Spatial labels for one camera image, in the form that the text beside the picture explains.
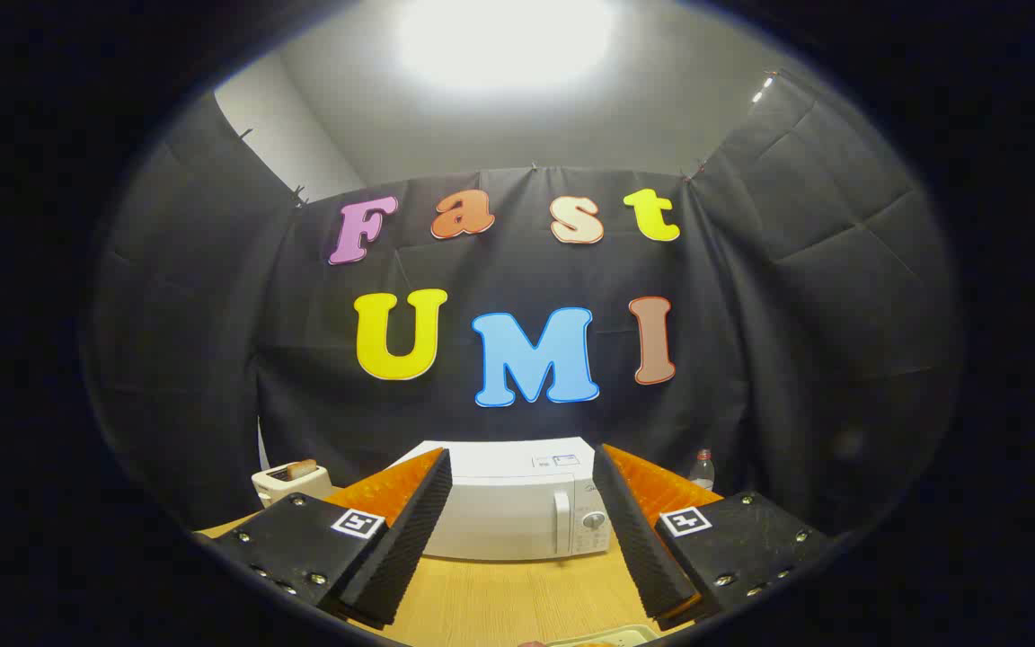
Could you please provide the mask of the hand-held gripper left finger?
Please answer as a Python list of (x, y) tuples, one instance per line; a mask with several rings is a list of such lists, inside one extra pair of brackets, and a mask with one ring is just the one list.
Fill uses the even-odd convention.
[(291, 492), (199, 540), (282, 597), (383, 629), (397, 615), (452, 484), (449, 450), (435, 448), (328, 497)]

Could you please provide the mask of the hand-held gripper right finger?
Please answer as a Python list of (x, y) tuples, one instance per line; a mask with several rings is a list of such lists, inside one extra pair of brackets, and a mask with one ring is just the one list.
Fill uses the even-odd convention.
[(836, 545), (759, 492), (723, 497), (611, 445), (593, 455), (593, 483), (645, 614), (661, 629), (767, 598)]

